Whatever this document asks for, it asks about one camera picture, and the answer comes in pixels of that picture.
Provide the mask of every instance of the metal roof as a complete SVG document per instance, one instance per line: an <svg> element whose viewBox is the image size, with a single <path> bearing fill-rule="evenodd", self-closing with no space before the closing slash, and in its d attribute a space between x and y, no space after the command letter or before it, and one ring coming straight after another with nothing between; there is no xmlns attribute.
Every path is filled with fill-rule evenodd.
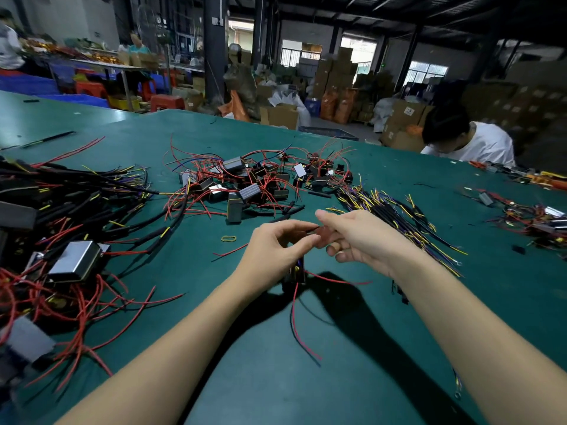
<svg viewBox="0 0 567 425"><path fill-rule="evenodd" d="M253 4L230 0L230 11L253 17ZM412 24L423 24L420 41L465 50L478 47L504 6L510 14L501 38L567 46L561 27L567 0L277 0L277 5L283 20L339 25L369 37L406 38Z"/></svg>

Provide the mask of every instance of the right hand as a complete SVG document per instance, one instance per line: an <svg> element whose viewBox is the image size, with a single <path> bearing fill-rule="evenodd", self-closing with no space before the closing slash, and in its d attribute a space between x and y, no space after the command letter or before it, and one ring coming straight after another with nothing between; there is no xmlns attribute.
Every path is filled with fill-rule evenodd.
<svg viewBox="0 0 567 425"><path fill-rule="evenodd" d="M362 262L395 279L395 264L421 253L406 237L366 210L342 215L317 210L315 216L323 223L316 230L321 236L316 247L326 246L327 253L338 262Z"/></svg>

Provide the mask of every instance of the concrete floor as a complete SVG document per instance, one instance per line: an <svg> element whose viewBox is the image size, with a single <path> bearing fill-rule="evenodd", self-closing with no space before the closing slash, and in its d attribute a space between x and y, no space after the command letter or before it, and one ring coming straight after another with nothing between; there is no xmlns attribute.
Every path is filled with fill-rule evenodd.
<svg viewBox="0 0 567 425"><path fill-rule="evenodd" d="M326 121L321 118L311 118L311 126L315 128L338 128L358 137L359 142L366 142L381 146L379 142L380 133L374 133L374 127L370 124L364 125L360 122L347 123L343 125L337 122Z"/></svg>

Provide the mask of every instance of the green table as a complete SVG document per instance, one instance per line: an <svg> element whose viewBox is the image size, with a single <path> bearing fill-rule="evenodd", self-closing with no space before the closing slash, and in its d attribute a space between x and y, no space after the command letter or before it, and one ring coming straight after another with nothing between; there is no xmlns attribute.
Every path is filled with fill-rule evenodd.
<svg viewBox="0 0 567 425"><path fill-rule="evenodd" d="M30 162L46 160L104 135L106 140L66 163L78 168L83 163L98 170L143 164L151 167L154 188L173 191L179 188L178 176L162 163L172 133L180 149L215 152L224 158L254 149L283 149L290 143L316 151L328 140L165 110L89 128L73 139L18 149L11 155ZM513 252L512 244L525 245L529 239L484 223L501 211L455 191L464 186L484 188L520 203L540 202L562 209L567 207L567 195L515 184L500 174L480 172L467 163L444 158L340 140L334 148L340 146L356 149L348 159L355 177L360 172L368 188L383 189L399 199L411 193L439 234L468 252L460 256L463 282L512 328L567 368L565 263L550 251L528 248L525 256ZM317 208L337 205L334 198L303 194L302 199L306 209L297 217L304 220L315 221ZM141 219L162 205L162 200L153 200ZM212 252L244 244L262 222L263 218L257 218L227 226L220 216L212 220L206 216L186 218L158 257L124 280L138 298L145 298L153 285L157 285L154 299L187 294L145 310L124 335L101 349L108 366L119 370L204 300L242 256L237 252L212 263ZM223 235L236 235L237 242L222 243ZM122 271L130 260L115 258L110 270ZM218 364L190 410L188 423L485 423L466 392L460 402L453 397L449 362L411 305L402 304L399 295L391 294L390 280L361 264L338 264L323 250L310 252L305 263L307 270L318 274L331 272L352 282L374 281L359 288L314 283L302 294L304 305L296 304L297 330L322 356L322 366L319 368L294 341L289 298L276 286L233 328L223 346L226 353L217 358ZM92 346L107 340L133 314L117 314L97 323L89 330L86 343ZM64 393L54 394L56 384L45 381L23 390L20 400L30 421L52 423L105 379L105 373L87 359Z"/></svg>
<svg viewBox="0 0 567 425"><path fill-rule="evenodd" d="M0 91L0 148L137 117L135 113Z"/></svg>

